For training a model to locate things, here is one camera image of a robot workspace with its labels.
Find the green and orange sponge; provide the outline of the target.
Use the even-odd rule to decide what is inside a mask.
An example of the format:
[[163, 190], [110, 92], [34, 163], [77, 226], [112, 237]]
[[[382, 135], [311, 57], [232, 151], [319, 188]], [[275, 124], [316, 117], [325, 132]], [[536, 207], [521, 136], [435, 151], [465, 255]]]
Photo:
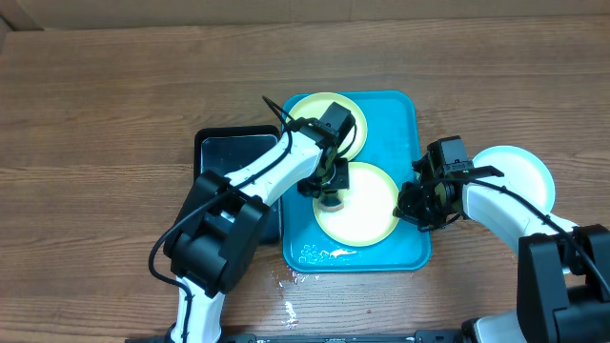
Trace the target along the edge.
[[325, 192], [318, 198], [318, 207], [322, 212], [337, 212], [344, 207], [344, 204], [337, 192]]

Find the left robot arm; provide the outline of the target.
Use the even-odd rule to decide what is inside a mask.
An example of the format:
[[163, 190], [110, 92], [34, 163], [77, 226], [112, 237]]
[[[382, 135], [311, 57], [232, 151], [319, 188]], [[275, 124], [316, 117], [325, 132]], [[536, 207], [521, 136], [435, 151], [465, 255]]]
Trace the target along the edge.
[[245, 274], [271, 206], [289, 188], [317, 199], [325, 212], [343, 207], [338, 193], [349, 187], [345, 155], [357, 133], [352, 112], [333, 102], [319, 118], [294, 119], [271, 99], [265, 102], [282, 123], [281, 139], [238, 171], [200, 173], [150, 252], [151, 274], [179, 289], [167, 342], [220, 339], [225, 295]]

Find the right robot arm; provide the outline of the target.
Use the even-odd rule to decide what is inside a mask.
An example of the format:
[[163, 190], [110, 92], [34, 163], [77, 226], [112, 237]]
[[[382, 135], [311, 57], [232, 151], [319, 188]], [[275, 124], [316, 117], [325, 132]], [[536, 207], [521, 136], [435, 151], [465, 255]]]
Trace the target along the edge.
[[478, 222], [518, 258], [514, 310], [464, 322], [451, 342], [606, 342], [609, 231], [552, 213], [555, 183], [531, 152], [494, 146], [468, 158], [460, 137], [441, 138], [412, 164], [394, 215], [421, 232], [460, 218]]

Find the light blue plate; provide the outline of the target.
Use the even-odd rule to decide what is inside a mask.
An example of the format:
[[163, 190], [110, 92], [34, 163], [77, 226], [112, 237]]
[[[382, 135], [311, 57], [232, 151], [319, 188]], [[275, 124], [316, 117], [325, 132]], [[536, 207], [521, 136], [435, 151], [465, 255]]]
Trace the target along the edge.
[[485, 177], [484, 182], [510, 188], [547, 212], [553, 209], [556, 199], [553, 176], [531, 152], [515, 146], [494, 146], [478, 153], [474, 166], [492, 166], [503, 173], [502, 177]]

